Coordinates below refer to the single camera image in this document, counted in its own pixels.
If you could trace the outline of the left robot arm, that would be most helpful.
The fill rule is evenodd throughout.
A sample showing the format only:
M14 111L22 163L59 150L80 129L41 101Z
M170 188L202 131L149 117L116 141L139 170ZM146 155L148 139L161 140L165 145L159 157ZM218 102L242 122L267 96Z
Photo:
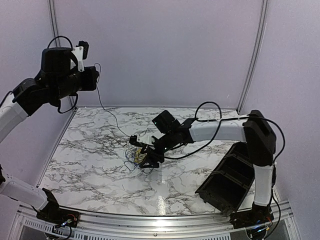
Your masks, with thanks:
M0 104L0 139L32 116L42 105L50 104L61 111L61 100L78 98L79 91L95 91L99 72L85 66L89 48L80 42L76 47L52 47L42 51L40 71L9 91ZM0 193L31 205L53 223L63 219L63 211L53 194L39 189L0 170Z

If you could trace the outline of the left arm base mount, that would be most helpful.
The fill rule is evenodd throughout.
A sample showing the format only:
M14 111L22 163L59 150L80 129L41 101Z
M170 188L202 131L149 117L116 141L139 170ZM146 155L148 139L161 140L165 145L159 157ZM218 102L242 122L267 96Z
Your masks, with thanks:
M45 193L48 203L44 206L43 209L37 210L36 217L40 220L54 223L60 226L62 226L64 222L71 220L71 222L68 224L72 228L76 228L78 225L80 213L78 211L60 208L57 199L50 190L42 188L42 191Z

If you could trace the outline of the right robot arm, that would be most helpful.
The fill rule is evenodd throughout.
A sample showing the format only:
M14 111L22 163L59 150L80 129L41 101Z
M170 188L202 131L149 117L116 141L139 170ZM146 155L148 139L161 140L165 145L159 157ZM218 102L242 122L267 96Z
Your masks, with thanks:
M255 196L252 209L247 219L258 224L267 216L267 208L272 199L274 174L274 154L276 151L276 135L268 121L259 110L235 118L199 120L188 118L183 123L175 119L167 110L157 116L161 122L157 124L163 134L155 136L131 136L130 144L141 147L145 154L140 163L141 168L158 168L165 160L165 153L187 144L214 140L236 141L245 146L248 156L241 156L237 163L236 155L231 151L225 155L224 166L217 168L213 177L214 185L210 190L199 190L200 195L208 197L209 202L223 211L237 211L246 185L255 182Z

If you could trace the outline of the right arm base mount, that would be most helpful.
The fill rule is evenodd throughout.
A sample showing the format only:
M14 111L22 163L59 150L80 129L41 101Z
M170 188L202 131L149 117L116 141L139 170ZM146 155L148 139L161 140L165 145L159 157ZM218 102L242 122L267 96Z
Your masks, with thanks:
M261 206L253 202L251 209L232 213L229 222L234 229L240 229L270 223L273 220L274 215L270 203Z

